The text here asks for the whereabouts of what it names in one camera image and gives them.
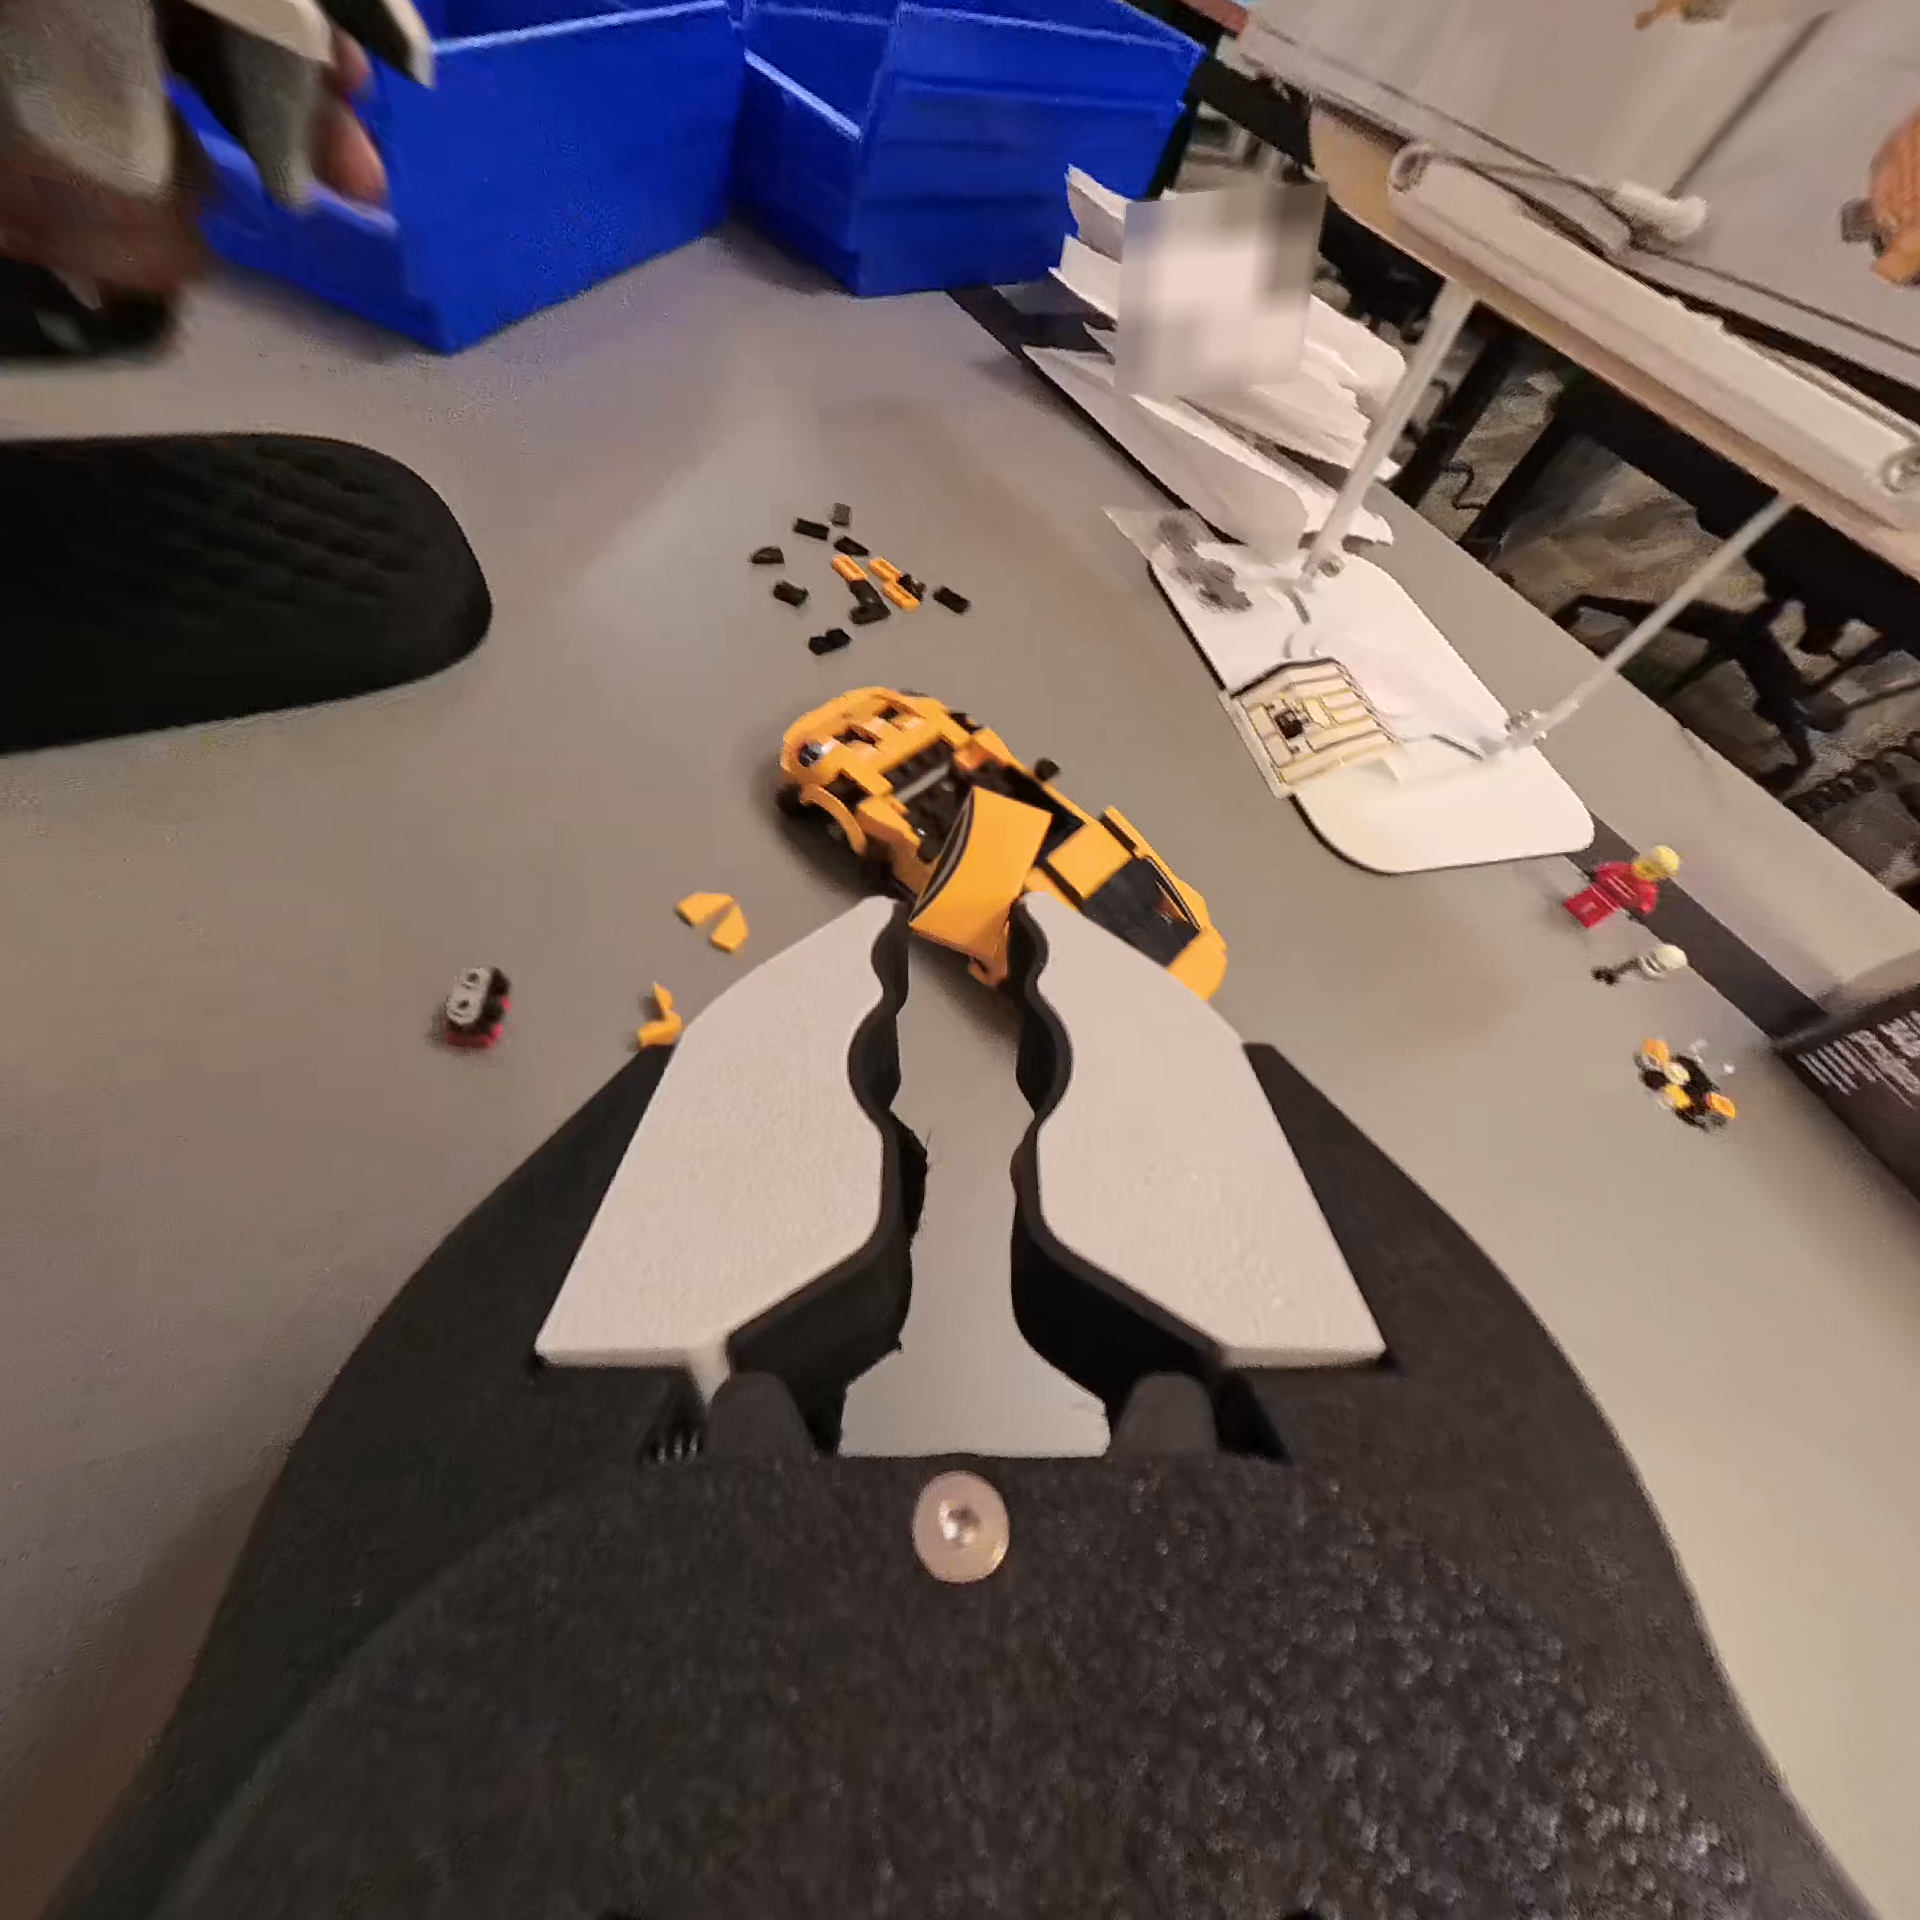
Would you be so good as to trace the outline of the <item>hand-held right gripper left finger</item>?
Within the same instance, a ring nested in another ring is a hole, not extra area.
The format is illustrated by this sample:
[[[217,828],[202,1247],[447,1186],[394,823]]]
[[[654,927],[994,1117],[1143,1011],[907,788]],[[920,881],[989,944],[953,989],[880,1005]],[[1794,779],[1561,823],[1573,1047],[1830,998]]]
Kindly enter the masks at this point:
[[[670,1047],[537,1334],[544,1369],[765,1375],[818,1452],[896,1351],[920,1141],[891,1111],[907,914],[859,896]]]

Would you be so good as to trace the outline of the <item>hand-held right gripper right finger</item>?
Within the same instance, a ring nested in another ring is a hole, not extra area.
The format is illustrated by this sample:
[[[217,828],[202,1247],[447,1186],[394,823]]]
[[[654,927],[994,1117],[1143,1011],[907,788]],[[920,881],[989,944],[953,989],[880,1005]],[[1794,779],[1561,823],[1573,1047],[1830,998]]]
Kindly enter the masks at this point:
[[[1014,1315],[1122,1434],[1134,1388],[1282,1452],[1250,1375],[1385,1362],[1379,1321],[1236,1028],[1060,896],[1014,912]]]

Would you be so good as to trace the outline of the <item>pile of small lego parts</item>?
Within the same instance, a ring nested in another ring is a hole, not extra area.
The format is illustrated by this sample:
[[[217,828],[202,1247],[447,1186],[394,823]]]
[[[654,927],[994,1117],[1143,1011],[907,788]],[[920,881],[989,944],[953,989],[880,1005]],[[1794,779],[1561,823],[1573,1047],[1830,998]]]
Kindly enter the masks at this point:
[[[848,497],[829,497],[818,511],[799,511],[777,539],[754,539],[741,562],[765,575],[765,602],[789,615],[812,615],[801,636],[812,661],[852,649],[858,636],[920,609],[953,618],[971,615],[971,595],[928,583],[890,555],[880,555]]]

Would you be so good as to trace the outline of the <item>orange lego car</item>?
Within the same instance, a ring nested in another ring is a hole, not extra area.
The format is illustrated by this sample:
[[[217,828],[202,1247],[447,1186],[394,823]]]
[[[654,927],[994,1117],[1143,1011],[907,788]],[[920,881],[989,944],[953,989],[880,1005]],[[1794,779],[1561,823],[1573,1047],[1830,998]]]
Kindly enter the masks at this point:
[[[1054,759],[1022,759],[994,727],[896,689],[852,689],[777,736],[773,798],[781,815],[818,822],[907,909],[971,788],[1048,810],[1044,853],[1022,896],[1079,912],[1189,992],[1212,998],[1227,944],[1204,896],[1119,808],[1073,802]]]

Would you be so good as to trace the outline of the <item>orange and black lego subassembly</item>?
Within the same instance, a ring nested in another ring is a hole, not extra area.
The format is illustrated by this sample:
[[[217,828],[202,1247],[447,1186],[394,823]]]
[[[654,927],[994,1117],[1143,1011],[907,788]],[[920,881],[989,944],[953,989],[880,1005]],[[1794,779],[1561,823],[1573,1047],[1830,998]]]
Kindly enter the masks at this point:
[[[1637,1045],[1637,1083],[1662,1111],[1696,1130],[1724,1130],[1737,1123],[1737,1098],[1725,1095],[1731,1068],[1708,1068],[1700,1047],[1677,1047],[1669,1038]]]

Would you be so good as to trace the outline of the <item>red lego minifigure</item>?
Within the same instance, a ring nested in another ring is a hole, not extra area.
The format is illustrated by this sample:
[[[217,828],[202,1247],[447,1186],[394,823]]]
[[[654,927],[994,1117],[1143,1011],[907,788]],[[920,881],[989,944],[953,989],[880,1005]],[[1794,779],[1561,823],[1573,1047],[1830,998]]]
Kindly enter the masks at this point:
[[[1603,927],[1615,912],[1649,914],[1662,883],[1677,871],[1683,871],[1683,856],[1662,845],[1632,856],[1598,862],[1596,874],[1575,894],[1561,896],[1561,912],[1586,930]]]

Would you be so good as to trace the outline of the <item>lego set box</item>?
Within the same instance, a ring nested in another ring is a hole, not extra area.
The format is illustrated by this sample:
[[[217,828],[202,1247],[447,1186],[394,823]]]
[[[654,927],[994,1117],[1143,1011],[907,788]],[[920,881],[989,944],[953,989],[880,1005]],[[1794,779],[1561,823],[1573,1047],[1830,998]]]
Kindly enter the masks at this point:
[[[1819,1011],[1772,1045],[1781,1068],[1920,1196],[1920,989]]]

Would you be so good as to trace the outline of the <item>lego instruction booklet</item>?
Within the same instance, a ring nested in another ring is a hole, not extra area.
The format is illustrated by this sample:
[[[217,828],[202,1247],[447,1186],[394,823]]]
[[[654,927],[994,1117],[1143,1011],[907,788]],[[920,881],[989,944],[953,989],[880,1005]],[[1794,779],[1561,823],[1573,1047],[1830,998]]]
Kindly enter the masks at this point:
[[[1236,53],[1674,297],[1915,390],[1910,0],[1270,0]]]

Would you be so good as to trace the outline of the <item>person's left hand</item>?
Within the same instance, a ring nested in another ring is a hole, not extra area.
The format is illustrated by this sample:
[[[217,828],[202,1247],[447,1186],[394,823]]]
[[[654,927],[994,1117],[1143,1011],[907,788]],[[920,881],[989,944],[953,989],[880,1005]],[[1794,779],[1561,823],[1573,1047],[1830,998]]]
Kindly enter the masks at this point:
[[[375,206],[386,201],[386,165],[356,116],[356,93],[372,76],[367,48],[346,37],[352,23],[375,23],[362,3],[319,3],[333,43],[319,62],[319,106],[310,117],[316,182]],[[31,157],[11,133],[0,133],[0,258],[5,264],[64,280],[83,304],[111,297],[178,297],[207,264],[202,244],[202,153],[173,109],[178,182],[165,201],[124,201]]]

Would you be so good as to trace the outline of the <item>blue plastic bin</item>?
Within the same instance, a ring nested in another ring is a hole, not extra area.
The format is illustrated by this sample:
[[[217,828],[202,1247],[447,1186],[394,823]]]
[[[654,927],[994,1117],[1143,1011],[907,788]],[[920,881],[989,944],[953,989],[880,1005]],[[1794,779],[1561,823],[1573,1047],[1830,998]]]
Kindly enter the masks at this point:
[[[386,206],[276,206],[173,82],[212,165],[207,244],[256,274],[458,352],[701,239],[723,212],[741,33],[730,3],[423,0],[434,82],[372,60]]]
[[[1119,0],[732,3],[732,206],[858,297],[1039,280],[1069,167],[1142,197],[1202,43]]]

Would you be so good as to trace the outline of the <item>white book stand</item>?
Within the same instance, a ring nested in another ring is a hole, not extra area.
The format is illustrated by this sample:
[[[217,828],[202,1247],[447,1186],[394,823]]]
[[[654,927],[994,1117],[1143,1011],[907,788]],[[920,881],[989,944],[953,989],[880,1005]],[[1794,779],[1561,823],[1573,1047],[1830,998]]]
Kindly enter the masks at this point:
[[[1332,106],[1312,109],[1312,157],[1332,206],[1429,264],[1438,292],[1402,378],[1371,410],[1332,510],[1312,543],[1282,555],[1280,605],[1260,609],[1264,636],[1250,664],[1227,668],[1225,705],[1260,752],[1260,700],[1293,693],[1314,661],[1343,664],[1372,705],[1385,693],[1409,696],[1409,712],[1385,717],[1388,736],[1363,759],[1320,763],[1298,784],[1260,759],[1329,853],[1371,874],[1586,853],[1596,815],[1548,763],[1545,736],[1669,634],[1683,595],[1644,615],[1552,705],[1501,712],[1409,589],[1346,549],[1379,466],[1472,312],[1489,307],[1523,327],[1763,491],[1761,510],[1686,575],[1692,589],[1746,557],[1785,511],[1816,511],[1915,575],[1915,423],[1864,400],[1857,378],[1819,369],[1811,352],[1761,350],[1615,258],[1565,239],[1516,190],[1516,180],[1399,140]]]

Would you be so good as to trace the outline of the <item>sticker sheet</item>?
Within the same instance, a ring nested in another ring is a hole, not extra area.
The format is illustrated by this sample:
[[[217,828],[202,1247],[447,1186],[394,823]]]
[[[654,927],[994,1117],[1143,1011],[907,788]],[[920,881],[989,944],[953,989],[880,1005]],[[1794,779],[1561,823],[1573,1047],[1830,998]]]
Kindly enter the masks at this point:
[[[1282,661],[1219,700],[1275,798],[1298,798],[1312,779],[1399,747],[1372,700],[1322,654]]]

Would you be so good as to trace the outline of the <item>black round mesh pad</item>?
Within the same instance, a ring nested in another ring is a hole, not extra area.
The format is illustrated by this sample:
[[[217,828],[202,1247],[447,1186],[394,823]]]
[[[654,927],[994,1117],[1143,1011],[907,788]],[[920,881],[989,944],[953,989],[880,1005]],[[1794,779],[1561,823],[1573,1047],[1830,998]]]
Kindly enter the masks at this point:
[[[0,450],[0,752],[356,700],[465,661],[488,583],[439,491],[316,437]]]

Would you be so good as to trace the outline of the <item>clear plastic parts bag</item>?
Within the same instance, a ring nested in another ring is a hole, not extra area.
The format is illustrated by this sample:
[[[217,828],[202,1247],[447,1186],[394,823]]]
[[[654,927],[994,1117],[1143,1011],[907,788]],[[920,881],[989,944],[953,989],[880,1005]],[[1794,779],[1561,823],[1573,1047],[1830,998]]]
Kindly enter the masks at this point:
[[[1246,615],[1242,543],[1212,539],[1210,520],[1170,510],[1102,510],[1112,532],[1173,587],[1212,615]]]

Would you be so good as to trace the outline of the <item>stack of white paper bags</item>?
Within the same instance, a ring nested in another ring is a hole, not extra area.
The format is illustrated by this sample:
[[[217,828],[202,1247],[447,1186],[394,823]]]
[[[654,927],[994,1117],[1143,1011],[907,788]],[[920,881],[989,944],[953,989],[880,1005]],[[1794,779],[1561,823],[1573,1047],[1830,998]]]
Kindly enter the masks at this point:
[[[1054,282],[1091,350],[1022,356],[1219,537],[1293,557],[1332,511],[1405,356],[1320,297],[1329,190],[1232,180],[1132,201],[1069,167]]]

